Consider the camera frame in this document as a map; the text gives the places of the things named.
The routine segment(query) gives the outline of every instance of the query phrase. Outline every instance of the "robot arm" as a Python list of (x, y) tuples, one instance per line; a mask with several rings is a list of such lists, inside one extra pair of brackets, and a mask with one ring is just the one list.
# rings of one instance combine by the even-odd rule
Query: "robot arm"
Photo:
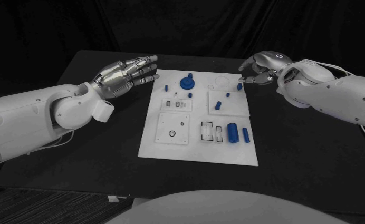
[(253, 55), (240, 71), (250, 65), (259, 75), (240, 78), (240, 82), (264, 85), (277, 77), (277, 93), (296, 107), (312, 106), (338, 119), (365, 125), (365, 77), (351, 75), (336, 79), (318, 62), (308, 59), (293, 62), (273, 51)]
[(35, 151), (93, 118), (107, 122), (114, 111), (106, 101), (132, 87), (159, 78), (142, 77), (158, 68), (158, 56), (119, 61), (103, 68), (91, 82), (64, 84), (0, 98), (0, 162)]

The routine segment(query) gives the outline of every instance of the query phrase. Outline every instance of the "table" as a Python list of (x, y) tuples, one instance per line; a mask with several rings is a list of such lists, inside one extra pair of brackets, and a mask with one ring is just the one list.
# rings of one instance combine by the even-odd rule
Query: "table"
[[(146, 55), (80, 51), (58, 85), (90, 81), (110, 63), (140, 56)], [(237, 73), (243, 62), (158, 56), (159, 68), (169, 70)], [(152, 84), (146, 84), (111, 100), (116, 110), (107, 123), (93, 119), (67, 145), (5, 163), (0, 186), (139, 198), (192, 190), (237, 190), (319, 210), (365, 213), (365, 138), (360, 127), (313, 108), (295, 107), (276, 88), (276, 83), (246, 84), (259, 167), (137, 157), (152, 93)]]

